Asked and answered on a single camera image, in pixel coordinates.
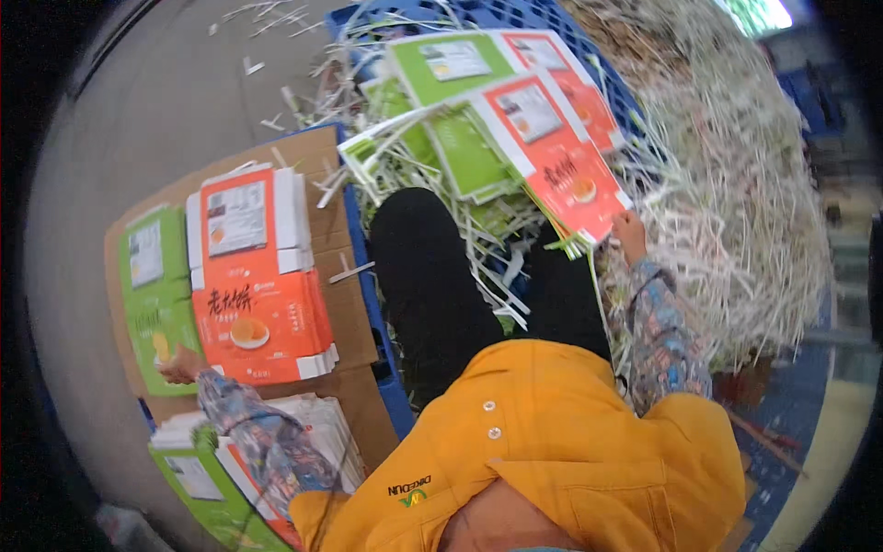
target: patterned sleeve cover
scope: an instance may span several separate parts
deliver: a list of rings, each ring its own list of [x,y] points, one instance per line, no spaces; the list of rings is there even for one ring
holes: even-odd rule
[[[290,415],[267,406],[257,391],[214,370],[201,372],[200,408],[236,444],[252,479],[271,506],[288,518],[298,493],[334,490],[337,470]]]
[[[710,399],[712,380],[699,357],[696,337],[675,300],[675,280],[643,257],[631,265],[629,329],[632,345],[630,392],[638,416],[671,393]]]

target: person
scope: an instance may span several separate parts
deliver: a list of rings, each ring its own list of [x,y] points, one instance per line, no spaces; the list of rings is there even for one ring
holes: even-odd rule
[[[546,225],[530,256],[530,333],[504,338],[448,210],[419,188],[381,205],[370,239],[397,340],[420,393],[438,397],[354,495],[254,389],[188,351],[162,371],[199,384],[222,435],[258,443],[252,475],[307,550],[710,550],[745,507],[732,427],[644,226],[631,212],[613,225],[633,290],[634,412],[615,392],[588,264],[544,249]]]

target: person's leg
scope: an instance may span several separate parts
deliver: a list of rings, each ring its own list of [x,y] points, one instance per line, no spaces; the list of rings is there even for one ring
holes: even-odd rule
[[[409,188],[387,198],[371,223],[371,248],[389,323],[416,365],[415,390],[431,400],[476,353],[502,340],[502,327],[472,278],[457,225],[434,193]]]
[[[595,298],[589,261],[571,261],[563,251],[543,249],[557,240],[555,229],[546,223],[531,248],[531,286],[525,298],[531,308],[528,335],[576,345],[609,362],[610,346]]]

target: flattened cardboard box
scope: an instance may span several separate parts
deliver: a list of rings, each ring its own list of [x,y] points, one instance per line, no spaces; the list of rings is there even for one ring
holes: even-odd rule
[[[307,182],[306,198],[315,266],[321,277],[322,295],[328,307],[340,362],[331,374],[301,382],[268,385],[257,390],[264,398],[308,392],[314,392],[319,397],[337,397],[365,463],[370,469],[374,469],[396,447],[398,439],[371,372],[371,364],[377,360],[377,351],[358,279],[353,277],[336,284],[328,283],[330,277],[342,270],[341,253],[349,266],[356,266],[347,231],[343,195],[336,194],[327,207],[317,209],[315,205],[321,192],[309,184],[314,180],[322,181],[327,176],[326,166],[332,171],[338,166],[334,127],[302,132],[213,163],[166,186],[159,193],[129,209],[110,226],[104,236],[104,272],[114,338],[123,361],[126,379],[133,395],[144,399],[157,423],[162,423],[175,414],[192,412],[199,408],[196,396],[153,397],[147,393],[129,340],[120,287],[118,244],[125,226],[159,204],[183,206],[187,196],[198,191],[200,184],[207,178],[229,172],[249,161],[273,163],[278,168],[272,147],[276,147],[283,159],[295,167],[296,172],[303,174]]]

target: gray floor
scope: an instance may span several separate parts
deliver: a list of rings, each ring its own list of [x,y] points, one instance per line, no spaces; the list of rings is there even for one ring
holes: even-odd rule
[[[294,6],[302,0],[290,3]],[[219,545],[147,454],[147,426],[111,335],[104,232],[131,205],[206,164],[278,135],[279,88],[306,77],[327,31],[249,39],[252,16],[212,23],[245,0],[162,0],[116,46],[76,102],[62,101],[36,171],[25,270],[43,375],[74,452],[104,500],[145,511],[178,550]],[[310,23],[345,0],[314,3]],[[244,75],[243,57],[266,67]]]

